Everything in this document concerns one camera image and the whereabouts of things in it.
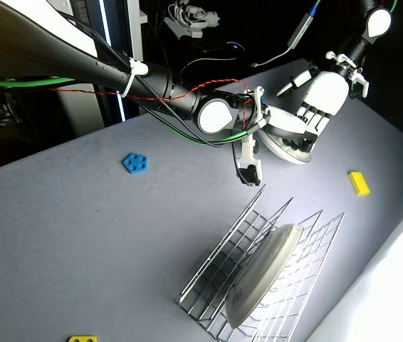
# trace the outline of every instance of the table surface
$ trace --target table surface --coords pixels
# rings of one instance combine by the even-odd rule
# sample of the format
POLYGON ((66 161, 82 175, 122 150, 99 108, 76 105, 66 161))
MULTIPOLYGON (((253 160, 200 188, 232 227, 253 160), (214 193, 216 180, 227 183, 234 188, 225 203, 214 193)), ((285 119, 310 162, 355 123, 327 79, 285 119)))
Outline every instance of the table surface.
MULTIPOLYGON (((246 82, 276 104, 306 67, 299 60, 246 82)), ((307 165, 264 146, 258 156, 267 184, 259 212, 295 197, 283 224, 319 209, 322 222, 346 213, 294 335, 304 341, 403 217, 403 134, 348 100, 307 165), (370 196, 355 195, 352 170, 370 196)), ((230 147, 187 142, 148 115, 1 167, 0 340, 210 341, 177 297, 257 191, 236 178, 230 147), (126 172, 130 152, 148 156, 146 172, 126 172)))

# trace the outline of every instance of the white plate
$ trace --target white plate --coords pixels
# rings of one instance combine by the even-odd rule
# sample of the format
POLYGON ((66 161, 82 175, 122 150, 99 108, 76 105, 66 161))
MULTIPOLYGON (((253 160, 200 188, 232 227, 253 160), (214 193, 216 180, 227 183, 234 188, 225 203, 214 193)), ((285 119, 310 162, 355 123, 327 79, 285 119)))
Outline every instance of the white plate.
POLYGON ((287 224, 269 232, 244 267, 226 300, 233 328, 248 318, 278 278, 303 233, 303 226, 287 224))

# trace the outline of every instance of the dish rack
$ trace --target dish rack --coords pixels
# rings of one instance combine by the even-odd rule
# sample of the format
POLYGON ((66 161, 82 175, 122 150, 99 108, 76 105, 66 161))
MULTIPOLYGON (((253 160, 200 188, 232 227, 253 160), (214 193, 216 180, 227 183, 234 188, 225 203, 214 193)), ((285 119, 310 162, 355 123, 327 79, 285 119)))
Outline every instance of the dish rack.
POLYGON ((204 261, 182 291, 179 306, 219 342, 290 341, 344 213, 318 225, 322 210, 300 224, 303 233, 283 271, 251 315, 238 328, 226 317, 230 288, 257 247, 277 224, 293 198, 266 219, 253 208, 263 188, 204 261))

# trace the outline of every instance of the blue pentagon block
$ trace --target blue pentagon block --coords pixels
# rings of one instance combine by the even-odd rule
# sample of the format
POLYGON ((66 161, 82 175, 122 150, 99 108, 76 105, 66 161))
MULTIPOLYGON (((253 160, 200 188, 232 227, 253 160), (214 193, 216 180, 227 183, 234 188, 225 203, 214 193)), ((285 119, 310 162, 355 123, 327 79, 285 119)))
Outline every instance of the blue pentagon block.
POLYGON ((139 155, 138 153, 130 153, 123 161, 123 165, 130 173, 139 173, 146 171, 147 158, 145 155, 139 155))

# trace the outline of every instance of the yellow toy piece with holes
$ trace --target yellow toy piece with holes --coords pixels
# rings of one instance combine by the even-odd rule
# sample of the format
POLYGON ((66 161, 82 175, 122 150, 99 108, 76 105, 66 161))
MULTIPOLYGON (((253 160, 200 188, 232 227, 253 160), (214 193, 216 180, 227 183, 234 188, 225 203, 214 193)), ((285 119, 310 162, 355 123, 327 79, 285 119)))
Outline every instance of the yellow toy piece with holes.
POLYGON ((367 186, 365 177, 361 172, 353 171, 349 173, 349 179, 357 195, 365 196, 371 193, 370 187, 367 186))
POLYGON ((95 336, 72 336, 68 339, 68 342, 97 342, 95 336))

